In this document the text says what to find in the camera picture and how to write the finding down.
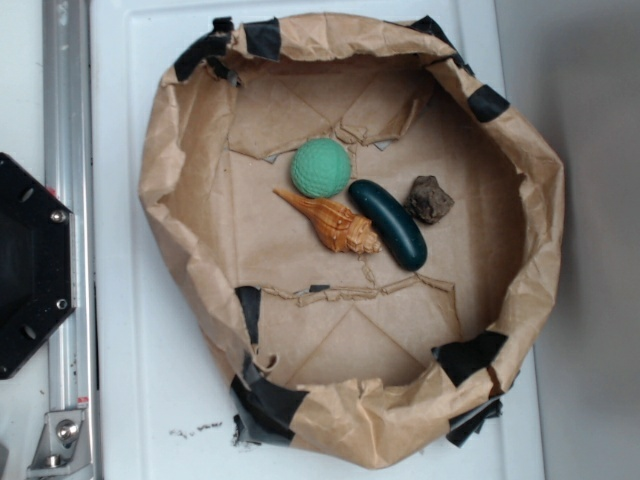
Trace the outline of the black hexagonal robot base plate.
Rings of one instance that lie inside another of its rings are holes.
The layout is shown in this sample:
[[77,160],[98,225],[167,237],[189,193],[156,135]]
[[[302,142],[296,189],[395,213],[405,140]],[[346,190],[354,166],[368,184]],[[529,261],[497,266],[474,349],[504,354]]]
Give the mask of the black hexagonal robot base plate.
[[13,377],[75,310],[73,213],[1,155],[1,378]]

